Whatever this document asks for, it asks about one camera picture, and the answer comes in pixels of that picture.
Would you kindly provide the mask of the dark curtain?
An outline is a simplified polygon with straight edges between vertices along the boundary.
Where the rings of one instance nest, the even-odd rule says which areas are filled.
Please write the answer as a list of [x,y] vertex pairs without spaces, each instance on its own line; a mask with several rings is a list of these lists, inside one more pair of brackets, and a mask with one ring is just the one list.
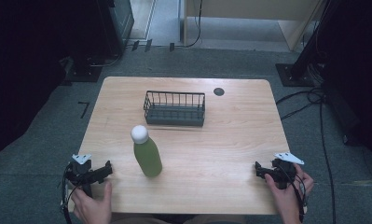
[[0,151],[21,137],[64,81],[60,27],[79,0],[0,0]]

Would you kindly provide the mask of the black cabinet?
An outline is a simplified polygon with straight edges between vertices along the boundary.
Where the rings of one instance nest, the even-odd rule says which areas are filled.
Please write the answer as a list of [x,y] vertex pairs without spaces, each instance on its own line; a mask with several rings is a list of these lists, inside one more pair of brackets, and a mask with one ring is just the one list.
[[96,2],[103,26],[104,56],[121,56],[134,25],[131,0],[96,0]]

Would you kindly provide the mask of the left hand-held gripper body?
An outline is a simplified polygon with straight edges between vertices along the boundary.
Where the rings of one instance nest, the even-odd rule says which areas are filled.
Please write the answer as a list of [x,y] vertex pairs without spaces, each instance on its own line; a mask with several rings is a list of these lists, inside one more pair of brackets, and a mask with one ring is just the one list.
[[91,182],[88,181],[87,174],[91,168],[91,155],[72,155],[69,167],[65,171],[65,178],[74,186],[81,186],[84,192],[92,197]]

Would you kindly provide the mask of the person's lap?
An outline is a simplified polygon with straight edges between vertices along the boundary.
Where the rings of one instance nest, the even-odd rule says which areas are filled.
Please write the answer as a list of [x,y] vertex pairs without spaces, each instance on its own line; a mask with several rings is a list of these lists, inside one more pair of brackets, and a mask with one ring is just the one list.
[[244,215],[112,215],[110,224],[247,224]]

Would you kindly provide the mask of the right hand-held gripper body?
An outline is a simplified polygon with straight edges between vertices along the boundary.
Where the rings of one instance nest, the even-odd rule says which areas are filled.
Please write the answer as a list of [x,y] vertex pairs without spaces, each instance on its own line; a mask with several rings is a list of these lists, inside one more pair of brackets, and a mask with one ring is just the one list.
[[293,183],[296,176],[294,164],[304,165],[305,162],[291,152],[276,153],[272,161],[274,174],[272,178],[279,185],[279,189],[286,189],[288,183]]

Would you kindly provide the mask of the light wooden furniture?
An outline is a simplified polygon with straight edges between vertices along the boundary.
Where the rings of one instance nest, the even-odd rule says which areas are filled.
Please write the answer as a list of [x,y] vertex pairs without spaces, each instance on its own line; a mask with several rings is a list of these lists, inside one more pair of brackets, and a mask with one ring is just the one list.
[[179,0],[180,36],[187,40],[189,17],[274,20],[295,50],[324,0]]

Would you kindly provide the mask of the black stand with base plate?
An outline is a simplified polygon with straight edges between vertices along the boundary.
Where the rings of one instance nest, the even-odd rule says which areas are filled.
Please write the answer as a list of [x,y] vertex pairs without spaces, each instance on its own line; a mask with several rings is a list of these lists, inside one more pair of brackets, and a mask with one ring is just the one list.
[[330,19],[330,9],[334,0],[319,0],[320,4],[325,3],[318,25],[314,28],[313,33],[307,45],[301,51],[294,63],[276,63],[275,67],[284,87],[313,87],[313,81],[308,75],[307,70],[312,58],[320,51],[318,50],[318,38],[321,28],[325,27],[326,22]]

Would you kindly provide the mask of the green bottle with white cap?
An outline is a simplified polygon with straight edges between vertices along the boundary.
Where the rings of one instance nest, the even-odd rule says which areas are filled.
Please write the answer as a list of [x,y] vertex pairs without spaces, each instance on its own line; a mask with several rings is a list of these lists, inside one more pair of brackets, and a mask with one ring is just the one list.
[[156,143],[149,136],[143,125],[137,125],[131,130],[133,152],[145,176],[158,176],[162,171],[162,163]]

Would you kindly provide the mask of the person's left hand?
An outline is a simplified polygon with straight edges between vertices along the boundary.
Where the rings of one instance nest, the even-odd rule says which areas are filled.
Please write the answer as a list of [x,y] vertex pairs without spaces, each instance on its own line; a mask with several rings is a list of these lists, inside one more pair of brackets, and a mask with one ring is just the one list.
[[110,224],[112,217],[112,184],[104,185],[103,198],[94,200],[81,187],[71,196],[75,204],[74,213],[83,224]]

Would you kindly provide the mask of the person's right hand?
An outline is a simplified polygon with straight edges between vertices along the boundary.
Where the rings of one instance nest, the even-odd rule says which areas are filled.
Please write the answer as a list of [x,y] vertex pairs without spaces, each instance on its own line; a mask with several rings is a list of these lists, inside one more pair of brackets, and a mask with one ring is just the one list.
[[294,164],[296,173],[300,177],[300,181],[296,180],[294,186],[287,187],[286,189],[278,189],[275,185],[273,178],[270,175],[266,175],[267,185],[273,195],[276,208],[280,215],[282,214],[298,214],[299,215],[299,204],[296,196],[296,191],[302,194],[300,184],[304,184],[305,195],[309,196],[310,192],[314,187],[314,180],[305,173],[298,164]]

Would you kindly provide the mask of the dark stand base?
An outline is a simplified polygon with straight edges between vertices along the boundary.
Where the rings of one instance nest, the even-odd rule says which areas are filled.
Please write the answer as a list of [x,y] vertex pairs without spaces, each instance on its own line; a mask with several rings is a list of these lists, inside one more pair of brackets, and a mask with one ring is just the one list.
[[101,66],[92,66],[72,57],[60,60],[65,72],[64,82],[97,82],[102,72]]

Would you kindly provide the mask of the black wire basket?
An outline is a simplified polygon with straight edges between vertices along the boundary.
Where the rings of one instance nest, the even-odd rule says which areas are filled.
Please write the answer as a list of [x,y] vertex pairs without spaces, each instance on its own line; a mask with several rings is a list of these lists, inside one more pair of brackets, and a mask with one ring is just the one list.
[[205,119],[205,94],[147,91],[144,111],[147,124],[202,127]]

